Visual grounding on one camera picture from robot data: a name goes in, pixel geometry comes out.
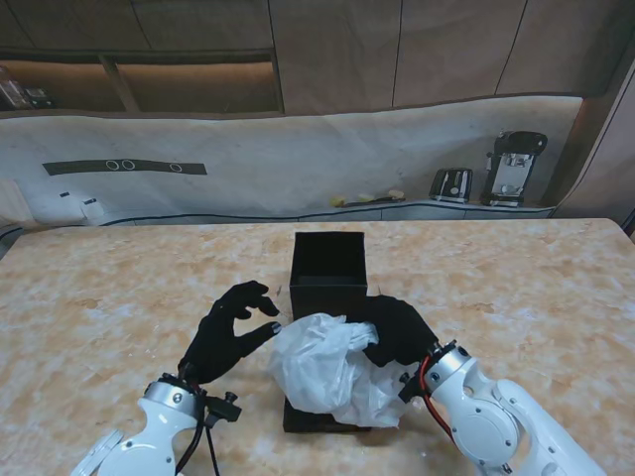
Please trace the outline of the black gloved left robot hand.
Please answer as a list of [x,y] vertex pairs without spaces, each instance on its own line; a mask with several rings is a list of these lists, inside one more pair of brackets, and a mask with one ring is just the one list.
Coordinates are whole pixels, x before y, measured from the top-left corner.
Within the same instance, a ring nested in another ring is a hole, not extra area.
[[234,332],[234,321],[250,318],[254,309],[271,318],[279,315],[280,311],[267,296],[268,291],[267,286],[249,281],[233,286],[217,299],[200,321],[178,365],[179,378],[193,385],[208,384],[279,333],[282,325],[275,320],[240,336]]

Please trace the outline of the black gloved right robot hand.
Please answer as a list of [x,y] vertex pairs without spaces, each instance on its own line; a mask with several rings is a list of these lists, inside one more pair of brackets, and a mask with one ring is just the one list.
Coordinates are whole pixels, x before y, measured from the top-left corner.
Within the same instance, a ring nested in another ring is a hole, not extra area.
[[395,297],[366,297],[346,321],[367,322],[375,327],[378,342],[369,344],[364,354],[378,367],[393,361],[404,366],[422,362],[439,344],[419,313]]

